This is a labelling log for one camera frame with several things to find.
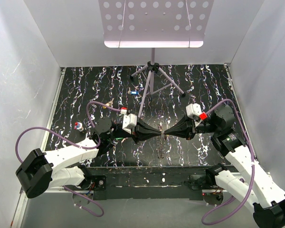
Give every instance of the round hole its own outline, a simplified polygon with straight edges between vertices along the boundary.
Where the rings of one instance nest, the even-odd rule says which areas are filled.
[[[184,3],[183,3],[182,1],[180,1],[179,3],[177,3],[177,6],[178,6],[179,8],[181,8],[181,7],[184,6]]]
[[[153,7],[154,7],[154,8],[157,8],[158,6],[159,6],[158,2],[155,1],[155,2],[153,3]]]
[[[171,7],[171,2],[166,2],[166,4],[165,4],[165,6],[167,7],[167,8],[170,8]]]
[[[190,3],[191,8],[194,8],[195,6],[196,6],[196,2],[193,1],[192,3]]]
[[[116,2],[116,7],[117,8],[121,8],[121,6],[122,6],[121,2]]]
[[[133,7],[134,7],[134,3],[130,1],[130,2],[128,3],[128,7],[129,7],[129,8],[133,8]]]
[[[203,3],[204,8],[208,7],[208,5],[209,5],[209,2],[207,2],[207,1]]]
[[[104,7],[105,8],[109,8],[109,6],[110,6],[110,4],[106,1],[106,2],[104,2]]]
[[[145,3],[144,1],[141,2],[141,7],[145,8],[147,6],[147,3]]]

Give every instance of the gray floor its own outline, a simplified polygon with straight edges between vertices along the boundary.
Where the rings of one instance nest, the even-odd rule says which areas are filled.
[[[91,216],[75,208],[70,193],[44,193],[30,199],[21,228],[72,228],[72,227],[114,227],[114,228],[176,228],[207,227],[201,217],[212,207],[196,204],[187,199],[111,199],[100,201],[105,214],[101,218]],[[219,219],[233,210],[238,201],[225,206],[209,216],[209,221]],[[88,206],[95,212],[99,209]],[[256,228],[252,215],[246,208],[212,228]]]

